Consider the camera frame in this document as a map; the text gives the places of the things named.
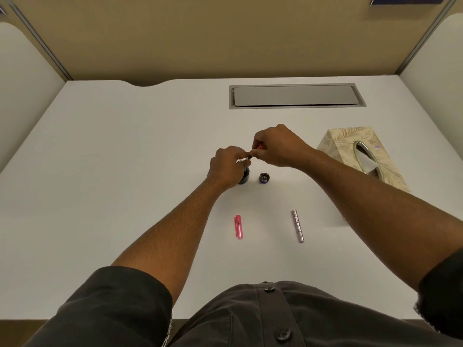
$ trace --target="white desk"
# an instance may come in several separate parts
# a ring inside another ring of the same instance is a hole
[[[229,110],[228,86],[354,82],[367,107]],[[412,192],[463,211],[463,161],[397,76],[67,82],[0,174],[0,319],[43,319],[182,201],[219,147],[249,149],[284,123],[317,146],[328,128],[372,126]],[[270,174],[260,185],[261,172]],[[298,244],[290,210],[306,242]],[[243,219],[235,239],[233,217]],[[400,317],[416,294],[345,225],[314,181],[253,160],[217,201],[175,318],[240,283],[295,280]]]

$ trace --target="metal cover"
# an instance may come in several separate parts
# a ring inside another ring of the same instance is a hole
[[[354,84],[230,87],[230,108],[362,106]]]

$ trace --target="sign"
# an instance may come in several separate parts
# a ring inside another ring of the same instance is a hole
[[[370,5],[442,4],[443,0],[372,0]]]

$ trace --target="dark shirt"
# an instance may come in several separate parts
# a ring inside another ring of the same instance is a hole
[[[436,330],[295,282],[238,285],[200,309],[171,340],[181,346],[463,346],[463,250],[421,281],[416,305]],[[25,345],[163,346],[172,297],[136,269],[98,269]]]

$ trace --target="left hand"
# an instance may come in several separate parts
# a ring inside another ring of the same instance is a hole
[[[236,146],[219,148],[215,157],[211,158],[211,166],[207,173],[207,181],[210,181],[220,187],[223,191],[235,186],[243,178],[243,172],[246,167],[251,165],[250,160],[243,160],[249,156],[249,152]]]

